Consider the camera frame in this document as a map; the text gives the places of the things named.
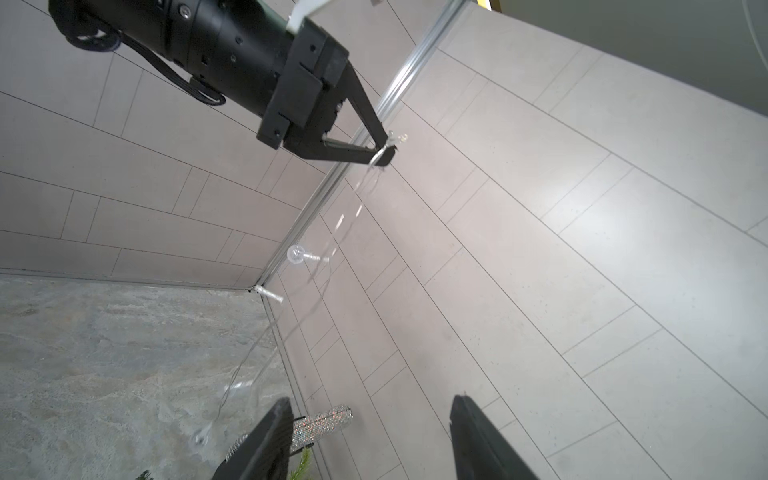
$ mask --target screw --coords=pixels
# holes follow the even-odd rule
[[[179,6],[179,15],[181,15],[184,20],[189,20],[192,17],[192,11],[189,7],[182,3]]]

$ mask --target marble surface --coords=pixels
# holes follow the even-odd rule
[[[210,441],[190,443],[267,324],[246,292],[0,276],[0,477],[210,478],[277,398],[293,398],[279,354],[248,385],[275,346],[268,333]]]

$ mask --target metal rail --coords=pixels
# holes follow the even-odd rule
[[[400,68],[392,83],[389,84],[384,95],[379,99],[379,103],[376,105],[376,115],[380,121],[383,122],[387,119],[389,114],[392,113],[397,102],[405,94],[408,87],[411,86],[416,75],[424,68],[432,53],[437,48],[438,43],[442,40],[445,33],[448,31],[454,20],[457,19],[459,12],[466,3],[466,0],[449,0],[442,10],[442,13],[438,17],[435,24],[427,32],[421,43],[416,45],[416,48],[411,52],[411,55],[406,59],[406,62]],[[368,131],[361,125],[357,129],[355,136],[352,139],[352,144],[364,145],[370,139]],[[306,202],[304,208],[299,213],[296,221],[293,222],[290,230],[286,234],[283,242],[277,247],[277,251],[269,263],[267,263],[264,271],[259,276],[255,288],[257,285],[264,286],[270,281],[272,275],[275,274],[280,264],[286,259],[286,252],[288,249],[296,244],[299,239],[304,235],[306,229],[309,227],[312,220],[318,215],[320,209],[326,204],[328,199],[333,195],[336,187],[341,183],[346,172],[349,169],[349,164],[341,164],[336,162],[329,170],[328,174],[320,182],[320,185],[315,189],[315,193]]]

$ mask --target glittery cylinder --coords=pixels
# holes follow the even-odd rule
[[[337,429],[346,427],[351,421],[352,409],[346,405],[335,406],[327,412],[294,420],[293,441],[290,446],[291,453],[298,452],[305,446],[335,432]],[[245,442],[246,438],[248,438],[248,434],[241,436],[235,441],[234,445],[227,452],[227,457],[224,459],[225,462],[232,458],[232,455]]]

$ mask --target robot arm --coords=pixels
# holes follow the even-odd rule
[[[324,2],[313,0],[307,12]],[[349,52],[301,15],[286,22],[259,0],[49,0],[59,31],[78,48],[136,50],[198,101],[226,97],[262,117],[257,137],[307,160],[388,165],[396,147],[362,89]],[[192,75],[185,81],[158,56]],[[349,99],[375,148],[327,138]]]

